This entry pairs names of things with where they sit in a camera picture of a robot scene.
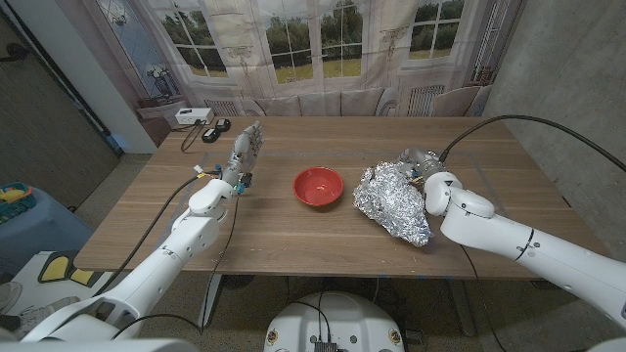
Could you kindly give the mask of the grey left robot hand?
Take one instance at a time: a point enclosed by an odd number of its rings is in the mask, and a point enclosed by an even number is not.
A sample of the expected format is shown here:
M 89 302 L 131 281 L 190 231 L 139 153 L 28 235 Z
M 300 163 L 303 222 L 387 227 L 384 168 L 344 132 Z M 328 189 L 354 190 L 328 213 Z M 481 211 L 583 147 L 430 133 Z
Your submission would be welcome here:
M 236 186 L 240 176 L 254 168 L 263 142 L 262 126 L 255 121 L 236 138 L 230 158 L 223 167 L 221 180 Z

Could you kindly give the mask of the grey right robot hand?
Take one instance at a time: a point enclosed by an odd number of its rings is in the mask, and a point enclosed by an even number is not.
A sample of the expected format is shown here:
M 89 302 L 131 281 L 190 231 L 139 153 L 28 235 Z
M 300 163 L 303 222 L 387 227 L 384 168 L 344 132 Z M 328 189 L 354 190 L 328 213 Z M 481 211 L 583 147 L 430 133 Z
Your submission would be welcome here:
M 409 148 L 400 154 L 399 160 L 409 164 L 425 183 L 443 184 L 446 181 L 447 170 L 433 151 Z

